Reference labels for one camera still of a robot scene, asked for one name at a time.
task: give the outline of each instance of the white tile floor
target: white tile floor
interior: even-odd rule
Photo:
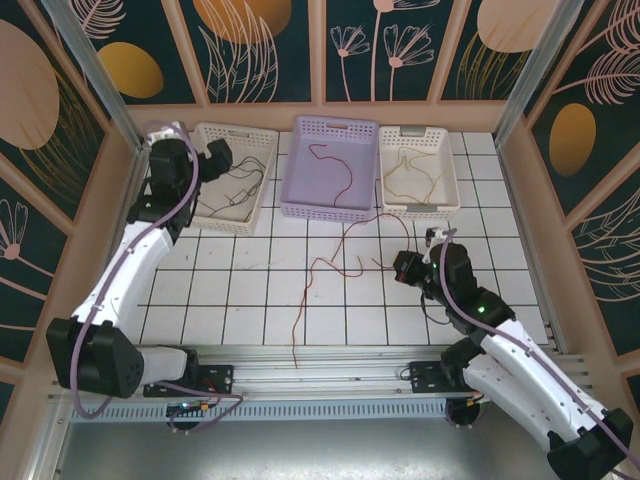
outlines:
[[[462,208],[450,226],[456,242],[471,256],[479,285],[509,303],[529,333],[547,343],[544,322],[491,135],[451,133]],[[254,237],[185,229],[164,258],[153,282],[142,289],[131,335],[143,344],[291,345],[292,328],[309,266],[329,260],[348,225],[284,217],[279,192],[291,134],[282,133],[279,156]],[[379,206],[379,184],[376,188]],[[404,222],[410,250],[424,250],[427,227],[446,221]],[[425,319],[420,292],[381,271],[407,249],[403,226],[379,218],[351,229],[334,264],[346,265],[344,278],[316,263],[307,308],[296,326],[302,345],[447,345],[462,336],[449,325]],[[446,322],[444,309],[427,302],[427,313]]]

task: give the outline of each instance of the plastic basket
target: plastic basket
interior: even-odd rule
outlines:
[[[432,127],[381,127],[379,144],[385,213],[448,220],[460,209],[449,132]]]
[[[335,222],[373,218],[377,139],[375,122],[298,117],[282,185],[282,213],[288,217]],[[310,148],[320,157],[344,160],[353,175],[348,190],[340,194],[350,180],[345,165],[334,159],[320,160]]]
[[[245,163],[240,167],[242,170],[232,170],[202,185],[193,226],[253,235],[278,154],[278,132],[199,123],[191,134],[199,153],[208,143],[220,138],[224,138],[231,148],[233,165]]]

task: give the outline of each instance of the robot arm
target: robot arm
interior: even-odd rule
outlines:
[[[455,386],[466,385],[490,397],[523,426],[547,452],[551,467],[561,479],[602,478],[625,455],[591,415],[627,447],[633,430],[630,418],[620,409],[609,412],[580,390],[536,345],[513,310],[496,294],[478,287],[466,249],[452,243],[444,269],[456,305],[476,322],[514,337],[526,350],[459,315],[444,295],[438,274],[442,245],[436,243],[445,238],[444,233],[440,229],[428,230],[427,254],[400,252],[394,268],[397,281],[420,287],[426,298],[444,305],[454,328],[466,336],[442,354],[441,367],[446,377]],[[580,408],[534,356],[587,408]]]
[[[198,369],[197,356],[192,351],[165,346],[134,346],[130,340],[133,337],[131,319],[142,289],[182,229],[191,223],[201,183],[215,180],[231,168],[231,150],[224,140],[209,144],[207,149],[211,155],[199,155],[200,173],[190,200],[175,216],[153,228],[136,248],[131,248],[136,237],[181,201],[193,174],[187,147],[173,130],[166,128],[152,134],[150,143],[151,174],[129,210],[128,224],[116,254],[71,318],[56,318],[47,329],[51,357],[58,381],[64,388],[70,386],[71,357],[76,338],[92,309],[98,311],[80,353],[79,390],[127,398],[139,385],[160,380],[189,380]],[[114,271],[117,260],[126,250],[129,250],[129,255]],[[102,304],[95,306],[99,291],[111,276],[113,278]]]

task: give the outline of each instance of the basket handle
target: basket handle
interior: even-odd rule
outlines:
[[[427,133],[427,127],[420,127],[417,125],[405,125],[400,127],[401,137],[424,137],[425,133]]]
[[[407,213],[433,213],[437,211],[437,205],[407,205]]]

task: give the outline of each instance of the metal base plate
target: metal base plate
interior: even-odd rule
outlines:
[[[473,393],[475,390],[467,385],[456,387],[451,385],[440,368],[440,362],[411,362],[411,389],[413,393]]]
[[[233,365],[200,365],[198,381],[195,385],[183,379],[166,383],[202,391],[210,391],[211,386],[213,386],[217,393],[231,393],[233,387]],[[147,398],[195,396],[154,384],[145,385],[143,395]]]

